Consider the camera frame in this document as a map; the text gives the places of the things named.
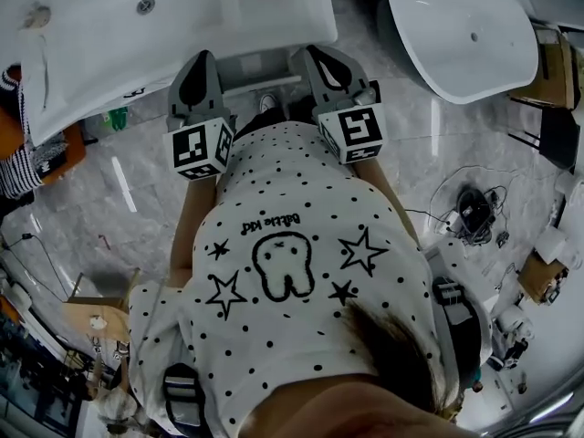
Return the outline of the white polka dot shirt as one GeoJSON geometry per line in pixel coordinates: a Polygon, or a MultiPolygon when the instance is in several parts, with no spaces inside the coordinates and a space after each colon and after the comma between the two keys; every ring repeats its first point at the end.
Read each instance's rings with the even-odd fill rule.
{"type": "Polygon", "coordinates": [[[240,438],[278,387],[367,375],[454,423],[491,326],[463,245],[419,249],[310,124],[235,142],[183,288],[130,295],[130,387],[177,438],[240,438]]]}

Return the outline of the black chair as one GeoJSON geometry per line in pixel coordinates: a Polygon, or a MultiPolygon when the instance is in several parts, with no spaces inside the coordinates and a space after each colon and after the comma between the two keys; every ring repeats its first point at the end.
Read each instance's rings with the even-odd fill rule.
{"type": "Polygon", "coordinates": [[[574,120],[572,111],[563,107],[538,104],[512,97],[509,99],[520,105],[539,109],[541,121],[539,135],[523,130],[523,133],[534,142],[513,133],[508,133],[508,136],[535,149],[560,170],[574,172],[578,157],[580,126],[574,120]]]}

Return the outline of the black trousers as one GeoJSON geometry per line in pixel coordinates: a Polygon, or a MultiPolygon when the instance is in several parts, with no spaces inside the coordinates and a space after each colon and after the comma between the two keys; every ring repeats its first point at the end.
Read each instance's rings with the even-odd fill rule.
{"type": "Polygon", "coordinates": [[[286,121],[295,121],[300,123],[315,125],[316,122],[312,117],[312,110],[316,107],[316,101],[309,95],[302,99],[293,101],[288,105],[288,113],[285,113],[284,107],[280,104],[278,109],[271,109],[266,113],[255,115],[240,131],[234,136],[234,141],[242,139],[245,135],[254,133],[257,130],[276,126],[286,121]]]}

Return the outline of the orange sofa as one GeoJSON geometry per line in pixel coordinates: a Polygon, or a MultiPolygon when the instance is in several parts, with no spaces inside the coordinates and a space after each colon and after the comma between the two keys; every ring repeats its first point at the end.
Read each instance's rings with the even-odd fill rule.
{"type": "Polygon", "coordinates": [[[5,196],[17,196],[54,183],[86,157],[81,127],[75,123],[64,131],[65,149],[50,160],[34,164],[27,152],[21,125],[0,107],[0,189],[5,196]]]}

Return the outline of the large cardboard box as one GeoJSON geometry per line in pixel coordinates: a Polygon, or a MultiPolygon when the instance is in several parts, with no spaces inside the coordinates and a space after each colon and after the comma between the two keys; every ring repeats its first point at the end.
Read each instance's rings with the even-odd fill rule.
{"type": "Polygon", "coordinates": [[[573,54],[568,40],[557,29],[534,24],[538,42],[539,65],[529,86],[533,100],[555,108],[574,110],[576,88],[573,54]]]}

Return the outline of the white bathtub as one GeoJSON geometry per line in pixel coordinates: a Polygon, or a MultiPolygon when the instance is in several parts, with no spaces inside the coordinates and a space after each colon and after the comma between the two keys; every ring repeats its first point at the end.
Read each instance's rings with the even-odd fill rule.
{"type": "Polygon", "coordinates": [[[536,35],[516,0],[380,0],[377,25],[396,66],[456,105],[522,88],[537,74],[536,35]]]}

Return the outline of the person's left forearm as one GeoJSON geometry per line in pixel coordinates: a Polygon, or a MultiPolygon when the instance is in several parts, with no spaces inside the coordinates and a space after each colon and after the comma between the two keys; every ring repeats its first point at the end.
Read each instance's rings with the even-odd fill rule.
{"type": "Polygon", "coordinates": [[[193,246],[204,218],[214,209],[216,179],[189,182],[172,241],[168,287],[183,288],[193,276],[193,246]]]}

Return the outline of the white vanity cabinet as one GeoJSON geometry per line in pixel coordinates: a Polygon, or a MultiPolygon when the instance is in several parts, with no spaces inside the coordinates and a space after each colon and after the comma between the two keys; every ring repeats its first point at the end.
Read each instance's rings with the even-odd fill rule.
{"type": "Polygon", "coordinates": [[[338,35],[331,0],[47,0],[52,16],[26,29],[21,68],[32,142],[172,83],[203,49],[217,58],[338,35]],[[145,88],[144,94],[124,99],[145,88]]]}

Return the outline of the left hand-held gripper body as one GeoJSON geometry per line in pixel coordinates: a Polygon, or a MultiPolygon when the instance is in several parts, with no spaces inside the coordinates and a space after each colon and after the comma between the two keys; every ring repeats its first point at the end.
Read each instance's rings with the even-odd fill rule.
{"type": "Polygon", "coordinates": [[[235,137],[230,119],[218,114],[169,115],[162,136],[170,170],[189,181],[225,173],[235,137]]]}

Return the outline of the clear glass cup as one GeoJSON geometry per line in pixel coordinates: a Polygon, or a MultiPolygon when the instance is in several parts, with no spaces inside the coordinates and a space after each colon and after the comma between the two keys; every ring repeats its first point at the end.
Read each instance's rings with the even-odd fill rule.
{"type": "Polygon", "coordinates": [[[26,0],[18,7],[17,28],[41,29],[49,23],[51,16],[51,8],[47,4],[39,0],[26,0]]]}

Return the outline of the green package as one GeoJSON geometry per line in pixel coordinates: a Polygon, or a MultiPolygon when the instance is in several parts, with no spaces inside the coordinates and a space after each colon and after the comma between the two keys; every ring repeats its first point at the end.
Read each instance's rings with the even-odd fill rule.
{"type": "Polygon", "coordinates": [[[128,108],[126,106],[112,109],[101,114],[103,124],[114,131],[121,131],[127,127],[128,108]]]}

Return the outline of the person's right forearm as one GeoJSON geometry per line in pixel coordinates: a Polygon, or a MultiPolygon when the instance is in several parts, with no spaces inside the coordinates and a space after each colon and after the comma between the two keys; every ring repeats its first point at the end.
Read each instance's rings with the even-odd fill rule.
{"type": "Polygon", "coordinates": [[[398,196],[391,188],[386,175],[376,159],[354,162],[352,165],[356,175],[372,187],[378,189],[391,203],[391,206],[401,219],[401,223],[419,249],[422,248],[418,235],[410,217],[403,208],[398,196]]]}

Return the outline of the white box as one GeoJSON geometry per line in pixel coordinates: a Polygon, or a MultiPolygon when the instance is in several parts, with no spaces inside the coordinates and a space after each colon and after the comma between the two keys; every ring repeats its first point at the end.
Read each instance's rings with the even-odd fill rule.
{"type": "Polygon", "coordinates": [[[566,264],[564,255],[567,247],[567,236],[554,226],[546,228],[537,238],[534,248],[539,257],[548,265],[558,261],[566,264]]]}

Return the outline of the black round device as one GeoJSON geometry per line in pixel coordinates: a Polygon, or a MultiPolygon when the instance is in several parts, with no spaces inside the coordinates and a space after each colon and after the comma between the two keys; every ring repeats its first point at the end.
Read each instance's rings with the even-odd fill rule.
{"type": "Polygon", "coordinates": [[[467,184],[457,196],[456,212],[461,222],[459,237],[471,244],[485,229],[491,216],[491,205],[479,189],[467,184]]]}

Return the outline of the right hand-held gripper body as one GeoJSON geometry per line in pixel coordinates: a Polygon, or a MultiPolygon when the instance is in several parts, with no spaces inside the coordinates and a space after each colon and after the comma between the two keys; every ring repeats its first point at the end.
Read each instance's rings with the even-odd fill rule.
{"type": "Polygon", "coordinates": [[[318,114],[318,130],[341,164],[376,158],[387,144],[379,84],[370,85],[341,108],[318,114]]]}

